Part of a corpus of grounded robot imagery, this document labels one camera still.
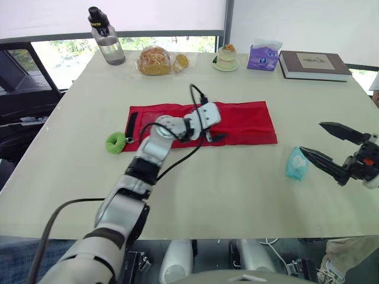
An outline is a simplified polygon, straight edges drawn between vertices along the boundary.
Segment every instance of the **book cover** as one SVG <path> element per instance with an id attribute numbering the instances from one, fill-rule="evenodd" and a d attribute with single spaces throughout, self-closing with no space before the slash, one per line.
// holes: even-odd
<path id="1" fill-rule="evenodd" d="M 306 51 L 282 51 L 289 72 L 351 75 L 338 54 Z"/>

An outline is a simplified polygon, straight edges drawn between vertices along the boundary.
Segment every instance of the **white table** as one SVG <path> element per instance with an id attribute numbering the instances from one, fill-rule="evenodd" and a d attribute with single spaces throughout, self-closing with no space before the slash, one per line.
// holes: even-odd
<path id="1" fill-rule="evenodd" d="M 0 193 L 0 235 L 40 237 L 53 210 L 69 199 L 104 197 L 132 160 L 105 151 L 123 131 L 130 105 L 190 104 L 195 83 L 211 100 L 266 101 L 279 143 L 200 149 L 153 189 L 141 238 L 337 237 L 379 234 L 379 189 L 350 180 L 341 187 L 310 166 L 302 182 L 285 176 L 295 146 L 318 149 L 343 163 L 356 149 L 329 135 L 321 121 L 362 132 L 378 130 L 379 109 L 351 77 L 347 83 L 286 80 L 241 67 L 220 72 L 213 54 L 193 54 L 179 75 L 144 76 L 139 52 L 121 66 L 97 53 L 42 128 Z M 165 167 L 190 149 L 172 150 Z M 92 229 L 99 202 L 59 215 L 51 237 L 80 238 Z"/>

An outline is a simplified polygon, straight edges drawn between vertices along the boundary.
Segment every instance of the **office chair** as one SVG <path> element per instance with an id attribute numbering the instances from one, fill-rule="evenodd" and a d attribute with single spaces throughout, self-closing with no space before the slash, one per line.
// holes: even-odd
<path id="1" fill-rule="evenodd" d="M 18 163 L 62 94 L 31 43 L 0 44 L 0 159 Z"/>

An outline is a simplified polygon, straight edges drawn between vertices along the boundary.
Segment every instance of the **sneaker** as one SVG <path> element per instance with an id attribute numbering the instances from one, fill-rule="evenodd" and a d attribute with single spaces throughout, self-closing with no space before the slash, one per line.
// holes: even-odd
<path id="1" fill-rule="evenodd" d="M 345 275 L 338 271 L 327 256 L 324 256 L 321 267 L 318 269 L 317 278 L 320 284 L 343 284 Z"/>

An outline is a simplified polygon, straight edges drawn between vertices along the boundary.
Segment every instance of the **black cable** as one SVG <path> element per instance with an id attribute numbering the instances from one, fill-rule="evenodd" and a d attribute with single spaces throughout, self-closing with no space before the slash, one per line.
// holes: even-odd
<path id="1" fill-rule="evenodd" d="M 142 136 L 143 136 L 143 133 L 146 131 L 146 129 L 151 126 L 151 125 L 157 125 L 157 126 L 160 126 L 160 127 L 163 127 L 165 130 L 167 130 L 172 136 L 175 137 L 175 139 L 179 140 L 180 141 L 180 138 L 174 133 L 172 132 L 168 127 L 164 126 L 163 124 L 160 124 L 158 122 L 150 122 L 148 124 L 146 124 L 143 128 L 142 128 L 142 131 L 140 133 L 140 145 L 141 145 L 141 142 L 142 142 Z"/>
<path id="2" fill-rule="evenodd" d="M 87 201 L 103 201 L 104 198 L 83 198 L 83 199 L 75 199 L 67 201 L 61 204 L 58 208 L 55 209 L 54 213 L 50 216 L 49 221 L 47 222 L 45 229 L 43 230 L 43 234 L 38 244 L 36 255 L 33 258 L 33 262 L 31 264 L 31 268 L 29 270 L 28 278 L 26 284 L 35 284 L 38 277 L 38 270 L 41 265 L 42 257 L 46 249 L 47 241 L 49 239 L 50 231 L 52 230 L 55 219 L 57 218 L 59 212 L 66 206 L 77 203 L 77 202 L 87 202 Z"/>
<path id="3" fill-rule="evenodd" d="M 194 93 L 192 91 L 192 89 L 196 89 L 196 91 L 199 92 L 201 98 L 205 98 L 204 94 L 200 91 L 200 89 L 198 87 L 196 87 L 194 84 L 190 84 L 190 87 L 189 87 L 189 91 L 191 92 L 191 98 L 192 98 L 192 102 L 195 106 L 195 109 L 196 109 L 196 112 L 197 112 L 197 116 L 199 117 L 199 122 L 200 122 L 200 127 L 201 127 L 201 131 L 200 131 L 200 142 L 198 144 L 198 146 L 193 149 L 190 153 L 188 153 L 186 156 L 184 156 L 183 158 L 181 158 L 180 160 L 178 160 L 177 162 L 175 162 L 174 164 L 172 164 L 171 166 L 169 166 L 163 173 L 161 173 L 157 178 L 156 180 L 159 181 L 161 178 L 163 178 L 170 170 L 172 170 L 174 167 L 176 167 L 177 165 L 179 165 L 180 163 L 186 161 L 186 159 L 188 159 L 189 157 L 191 157 L 193 154 L 196 153 L 197 150 L 200 149 L 200 147 L 203 145 L 203 140 L 204 140 L 204 127 L 203 127 L 203 123 L 201 122 L 201 117 L 200 117 L 200 113 L 199 113 L 199 110 L 198 110 L 198 107 L 197 107 L 197 104 L 196 104 L 196 101 L 195 101 L 195 96 L 194 96 Z"/>

